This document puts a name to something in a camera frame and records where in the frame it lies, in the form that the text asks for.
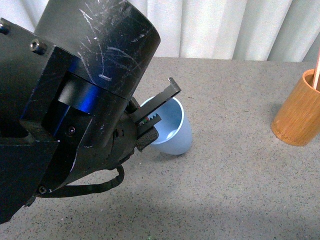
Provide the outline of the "black toothed gripper finger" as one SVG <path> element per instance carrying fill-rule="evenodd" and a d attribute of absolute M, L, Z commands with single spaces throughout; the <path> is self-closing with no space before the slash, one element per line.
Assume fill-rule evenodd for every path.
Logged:
<path fill-rule="evenodd" d="M 181 88 L 176 83 L 176 81 L 169 77 L 168 81 L 170 85 L 166 87 L 162 92 L 158 93 L 142 106 L 140 106 L 135 112 L 132 113 L 132 120 L 135 123 L 140 123 L 143 119 L 148 117 L 156 109 L 161 107 L 164 103 L 169 101 L 171 98 L 175 97 L 181 92 Z"/>

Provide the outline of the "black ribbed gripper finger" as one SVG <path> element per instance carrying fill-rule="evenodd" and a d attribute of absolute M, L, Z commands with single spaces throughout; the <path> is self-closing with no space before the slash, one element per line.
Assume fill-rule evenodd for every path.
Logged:
<path fill-rule="evenodd" d="M 159 137 L 159 133 L 156 128 L 153 126 L 145 133 L 143 133 L 138 139 L 136 140 L 136 148 L 142 152 L 144 148 L 149 146 Z"/>

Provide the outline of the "black scratched gripper body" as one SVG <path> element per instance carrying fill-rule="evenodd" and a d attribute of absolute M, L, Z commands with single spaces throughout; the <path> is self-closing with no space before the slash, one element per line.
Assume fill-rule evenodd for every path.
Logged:
<path fill-rule="evenodd" d="M 36 198 L 103 193 L 124 179 L 123 162 L 154 127 L 133 121 L 133 94 L 159 44 L 108 46 L 105 53 L 45 29 L 0 20 L 0 221 Z"/>

